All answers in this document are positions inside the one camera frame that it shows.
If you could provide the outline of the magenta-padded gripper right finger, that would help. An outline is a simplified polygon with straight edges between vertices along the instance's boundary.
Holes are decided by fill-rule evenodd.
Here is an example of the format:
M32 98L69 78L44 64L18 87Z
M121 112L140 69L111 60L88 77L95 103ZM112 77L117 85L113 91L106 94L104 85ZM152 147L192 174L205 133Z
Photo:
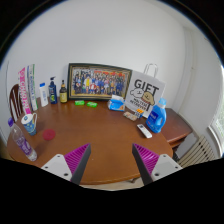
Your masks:
M148 185L182 169L167 154L157 155L138 144L132 145L132 154L144 185Z

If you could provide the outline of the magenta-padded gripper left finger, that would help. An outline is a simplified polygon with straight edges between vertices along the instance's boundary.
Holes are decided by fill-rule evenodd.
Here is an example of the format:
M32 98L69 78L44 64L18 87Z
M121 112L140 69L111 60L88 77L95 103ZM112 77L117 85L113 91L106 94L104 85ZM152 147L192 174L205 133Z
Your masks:
M85 144L66 155L56 154L42 169L79 185L91 154L91 145Z

